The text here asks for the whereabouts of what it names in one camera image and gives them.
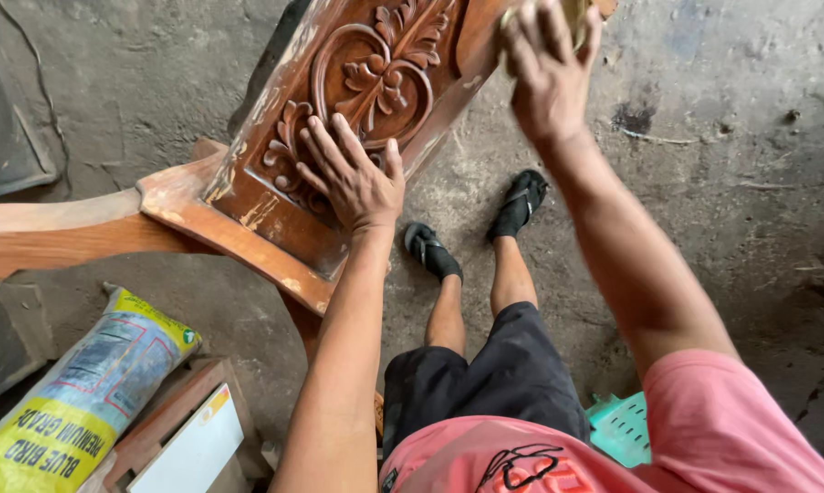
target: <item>yellow plastic sack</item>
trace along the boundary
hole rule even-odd
[[[77,491],[202,338],[124,288],[0,422],[0,492]]]

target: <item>hand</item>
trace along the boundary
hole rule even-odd
[[[305,163],[297,163],[302,178],[330,198],[339,221],[352,234],[374,227],[393,228],[403,210],[406,189],[397,141],[387,141],[386,170],[382,173],[370,161],[341,113],[333,115],[332,124],[337,141],[333,141],[318,117],[310,117],[308,128],[300,131],[323,174],[318,176]]]
[[[600,47],[597,7],[585,13],[585,24],[578,54],[560,1],[528,1],[503,28],[510,73],[518,77],[513,112],[537,149],[571,140],[585,129],[588,84]]]

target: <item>green plastic stool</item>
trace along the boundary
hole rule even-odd
[[[651,463],[643,392],[626,399],[610,394],[606,400],[592,394],[592,400],[585,416],[592,424],[593,445],[625,467]]]

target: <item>finger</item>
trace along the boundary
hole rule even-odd
[[[323,157],[323,152],[321,152],[321,149],[318,147],[318,143],[312,138],[311,131],[309,131],[308,128],[303,128],[300,130],[300,137],[302,141],[305,142],[312,157],[315,158],[315,163],[318,163],[321,173],[323,173],[328,181],[336,182],[336,172],[333,171],[333,167],[330,166],[327,159]]]
[[[562,4],[542,0],[537,6],[537,20],[549,53],[562,63],[573,60],[573,37]]]
[[[387,140],[385,148],[385,174],[396,184],[405,184],[403,176],[403,159],[400,157],[400,150],[396,139]]]
[[[323,182],[320,176],[315,174],[307,165],[306,163],[297,163],[297,171],[299,172],[300,176],[302,176],[303,180],[308,182],[309,185],[315,188],[315,190],[323,193],[325,196],[330,195],[330,188],[327,187],[327,184]]]
[[[522,25],[519,23],[517,14],[506,20],[503,37],[507,46],[510,73],[523,81],[532,80],[540,68],[540,62],[537,60],[534,48],[530,46],[522,32]]]
[[[311,138],[315,140],[318,147],[323,152],[323,157],[327,164],[333,168],[337,175],[349,174],[352,172],[352,167],[348,165],[342,151],[336,146],[336,141],[330,136],[330,132],[323,126],[321,118],[308,117],[308,129],[311,131]]]
[[[577,55],[579,63],[589,71],[594,67],[594,59],[598,57],[603,30],[604,23],[601,21],[600,10],[593,5],[585,12],[585,44]]]
[[[345,116],[342,113],[333,113],[332,123],[333,130],[336,131],[336,135],[339,138],[339,145],[342,147],[342,150],[345,151],[345,155],[351,158],[352,166],[362,168],[366,166],[367,163],[373,164],[366,154],[366,151],[364,151],[363,146],[360,144],[357,135],[354,134],[354,131],[348,125],[348,121],[345,120]]]
[[[518,18],[519,24],[522,25],[522,32],[524,32],[524,36],[534,52],[542,51],[542,35],[540,34],[540,27],[537,25],[537,5],[534,4],[533,0],[527,0],[520,6]]]

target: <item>sandal strap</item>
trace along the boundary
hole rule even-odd
[[[421,250],[421,265],[427,267],[427,263],[425,261],[424,252],[427,250],[427,247],[437,247],[441,248],[442,250],[447,250],[445,245],[439,242],[439,240],[425,240],[422,237],[417,237],[418,240],[418,248]]]
[[[509,203],[516,200],[516,198],[524,197],[524,201],[525,201],[525,203],[527,203],[527,216],[525,217],[524,224],[522,226],[527,225],[527,221],[529,221],[531,215],[534,214],[534,207],[530,204],[529,193],[530,193],[530,187],[528,186],[526,189],[524,189],[520,192],[516,192],[515,194],[509,196],[506,199],[506,201],[503,203],[503,205],[506,206],[506,205],[509,205]]]

